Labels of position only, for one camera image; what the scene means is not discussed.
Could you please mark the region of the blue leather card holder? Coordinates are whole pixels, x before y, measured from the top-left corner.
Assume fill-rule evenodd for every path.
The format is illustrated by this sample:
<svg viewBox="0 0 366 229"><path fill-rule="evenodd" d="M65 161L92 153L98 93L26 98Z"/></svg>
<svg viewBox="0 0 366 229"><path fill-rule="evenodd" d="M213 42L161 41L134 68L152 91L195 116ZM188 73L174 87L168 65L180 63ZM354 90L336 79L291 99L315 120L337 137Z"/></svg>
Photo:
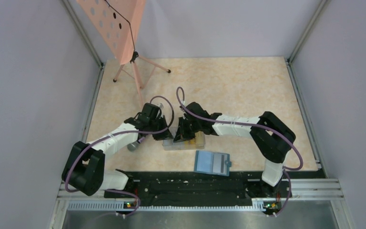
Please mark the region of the blue leather card holder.
<svg viewBox="0 0 366 229"><path fill-rule="evenodd" d="M195 173L228 177L232 162L227 153L197 150L193 171Z"/></svg>

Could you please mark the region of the clear plastic card box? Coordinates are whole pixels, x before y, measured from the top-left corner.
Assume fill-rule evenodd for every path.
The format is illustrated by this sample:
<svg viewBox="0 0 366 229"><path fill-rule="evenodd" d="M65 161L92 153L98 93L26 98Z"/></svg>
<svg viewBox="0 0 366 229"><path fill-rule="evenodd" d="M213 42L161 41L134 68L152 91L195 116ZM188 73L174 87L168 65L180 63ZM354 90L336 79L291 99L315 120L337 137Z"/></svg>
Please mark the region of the clear plastic card box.
<svg viewBox="0 0 366 229"><path fill-rule="evenodd" d="M173 140L170 139L170 140L163 140L162 146L165 151L189 150L185 145L185 143L186 141L174 143Z"/></svg>

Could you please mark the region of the pink music stand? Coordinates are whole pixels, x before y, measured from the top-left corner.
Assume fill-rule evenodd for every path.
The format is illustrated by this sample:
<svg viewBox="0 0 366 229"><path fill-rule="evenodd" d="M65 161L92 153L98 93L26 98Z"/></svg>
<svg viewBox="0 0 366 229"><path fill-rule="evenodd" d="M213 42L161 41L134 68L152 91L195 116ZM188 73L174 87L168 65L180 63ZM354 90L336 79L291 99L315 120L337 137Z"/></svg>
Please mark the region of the pink music stand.
<svg viewBox="0 0 366 229"><path fill-rule="evenodd" d="M148 58L145 58L136 50L136 40L145 9L144 0L78 0L77 3L87 14L96 30L99 32L115 59L119 62L120 68L113 79L117 82L121 72L125 70L124 65L132 66L136 90L141 106L144 105L142 89L146 83L142 82L141 75L136 63L141 59L153 65L152 71L159 68L167 73L167 69Z"/></svg>

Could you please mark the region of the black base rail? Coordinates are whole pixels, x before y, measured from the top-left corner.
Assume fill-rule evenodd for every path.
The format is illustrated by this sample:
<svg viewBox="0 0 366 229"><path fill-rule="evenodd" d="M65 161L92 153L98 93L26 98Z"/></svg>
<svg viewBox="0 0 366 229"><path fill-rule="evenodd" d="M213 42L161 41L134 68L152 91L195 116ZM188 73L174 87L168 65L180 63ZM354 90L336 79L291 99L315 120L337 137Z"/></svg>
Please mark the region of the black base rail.
<svg viewBox="0 0 366 229"><path fill-rule="evenodd" d="M229 176L195 172L127 172L124 192L138 196L142 207L250 206L253 198L295 196L297 178L323 178L321 172L289 172L278 187L262 184L260 171L234 171Z"/></svg>

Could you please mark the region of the purple glitter microphone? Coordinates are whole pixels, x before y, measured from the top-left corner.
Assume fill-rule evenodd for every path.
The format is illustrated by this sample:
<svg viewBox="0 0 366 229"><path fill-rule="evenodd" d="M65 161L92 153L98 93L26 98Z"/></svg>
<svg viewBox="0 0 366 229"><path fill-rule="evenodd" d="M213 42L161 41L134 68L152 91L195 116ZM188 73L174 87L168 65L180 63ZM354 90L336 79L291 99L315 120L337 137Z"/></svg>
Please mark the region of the purple glitter microphone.
<svg viewBox="0 0 366 229"><path fill-rule="evenodd" d="M130 143L127 145L127 149L130 151L130 152L134 152L135 150L138 149L139 145L146 139L146 137L141 137L139 138L137 141L133 142L133 143Z"/></svg>

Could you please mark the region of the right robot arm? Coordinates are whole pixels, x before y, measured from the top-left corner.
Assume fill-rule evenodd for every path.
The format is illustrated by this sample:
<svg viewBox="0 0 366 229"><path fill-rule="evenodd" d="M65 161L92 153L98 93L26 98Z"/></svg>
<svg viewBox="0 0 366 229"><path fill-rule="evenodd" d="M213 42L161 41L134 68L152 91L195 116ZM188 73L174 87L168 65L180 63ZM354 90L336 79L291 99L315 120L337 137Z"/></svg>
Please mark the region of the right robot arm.
<svg viewBox="0 0 366 229"><path fill-rule="evenodd" d="M267 196L274 196L280 189L279 182L284 173L284 162L294 146L296 135L274 113L265 111L257 117L233 117L222 113L209 114L199 103L180 103L184 115L178 129L182 131L175 141L189 140L195 133L205 135L237 136L252 139L265 157L260 190Z"/></svg>

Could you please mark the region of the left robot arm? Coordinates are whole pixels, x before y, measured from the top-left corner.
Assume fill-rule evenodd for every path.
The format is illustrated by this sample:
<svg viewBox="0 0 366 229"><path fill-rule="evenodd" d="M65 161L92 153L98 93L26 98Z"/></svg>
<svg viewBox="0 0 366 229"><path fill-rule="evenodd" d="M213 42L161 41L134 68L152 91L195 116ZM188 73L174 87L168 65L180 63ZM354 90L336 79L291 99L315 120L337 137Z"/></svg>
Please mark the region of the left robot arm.
<svg viewBox="0 0 366 229"><path fill-rule="evenodd" d="M105 169L105 162L122 148L152 135L154 140L172 138L162 108L145 103L135 117L126 119L119 127L101 138L76 142L70 151L61 178L67 192L82 192L92 196L99 190L113 189L122 197L133 193L134 185L120 171Z"/></svg>

